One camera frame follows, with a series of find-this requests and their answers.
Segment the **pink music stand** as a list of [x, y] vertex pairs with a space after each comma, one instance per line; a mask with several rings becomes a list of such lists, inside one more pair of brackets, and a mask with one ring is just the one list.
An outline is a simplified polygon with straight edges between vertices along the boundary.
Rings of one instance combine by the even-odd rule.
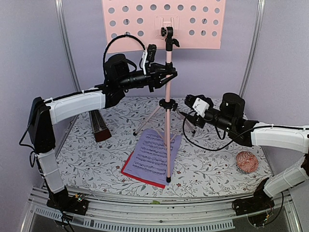
[[[148, 45], [156, 44], [155, 63], [172, 63], [173, 48], [219, 49], [224, 23], [223, 0], [104, 0], [106, 52], [124, 54], [141, 70]], [[165, 112], [164, 142], [170, 147], [170, 113], [177, 109], [171, 81], [158, 108]]]

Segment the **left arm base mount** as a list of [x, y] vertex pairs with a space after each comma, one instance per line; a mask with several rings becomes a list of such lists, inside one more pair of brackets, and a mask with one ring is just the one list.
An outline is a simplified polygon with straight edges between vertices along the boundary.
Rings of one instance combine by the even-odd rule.
[[59, 192], [56, 194], [49, 194], [49, 199], [46, 205], [62, 212], [85, 216], [88, 210], [89, 201], [80, 196], [70, 197], [68, 193]]

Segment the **purple sheet music page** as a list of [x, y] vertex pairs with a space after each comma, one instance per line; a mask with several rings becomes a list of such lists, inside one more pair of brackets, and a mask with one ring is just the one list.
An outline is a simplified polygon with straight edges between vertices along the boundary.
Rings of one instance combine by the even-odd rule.
[[168, 186], [167, 149], [164, 140], [153, 129], [146, 129], [141, 134], [133, 151], [128, 170], [131, 174]]

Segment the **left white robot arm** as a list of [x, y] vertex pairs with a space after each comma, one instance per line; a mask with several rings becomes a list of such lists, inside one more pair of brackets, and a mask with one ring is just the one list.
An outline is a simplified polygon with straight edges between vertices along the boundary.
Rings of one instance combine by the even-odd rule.
[[63, 192], [65, 185], [56, 162], [53, 126], [85, 112], [114, 107], [130, 89], [148, 87], [152, 92], [177, 76], [172, 63], [155, 63], [153, 55], [149, 55], [143, 61], [144, 66], [141, 70], [131, 71], [129, 66], [135, 66], [133, 62], [124, 54], [113, 55], [103, 64], [103, 84], [54, 99], [44, 100], [36, 97], [33, 100], [26, 129], [31, 141], [29, 147], [37, 155], [41, 175], [54, 194], [53, 202], [60, 209], [69, 209], [72, 200]]

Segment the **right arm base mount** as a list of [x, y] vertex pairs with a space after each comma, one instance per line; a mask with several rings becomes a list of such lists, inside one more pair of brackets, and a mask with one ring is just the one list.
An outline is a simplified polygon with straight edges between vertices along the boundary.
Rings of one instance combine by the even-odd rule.
[[270, 209], [274, 206], [272, 198], [264, 195], [239, 198], [232, 202], [232, 209], [236, 212], [237, 216]]

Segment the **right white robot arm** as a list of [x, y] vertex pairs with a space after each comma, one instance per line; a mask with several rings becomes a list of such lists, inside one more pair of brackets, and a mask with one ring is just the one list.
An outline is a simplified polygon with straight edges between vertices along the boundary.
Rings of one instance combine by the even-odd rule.
[[295, 164], [281, 173], [263, 180], [250, 199], [254, 211], [261, 210], [268, 199], [309, 179], [309, 128], [283, 126], [244, 119], [245, 100], [235, 93], [225, 93], [219, 109], [204, 95], [187, 95], [184, 103], [191, 109], [185, 115], [194, 126], [205, 124], [222, 129], [235, 143], [252, 146], [270, 146], [298, 151], [304, 154]]

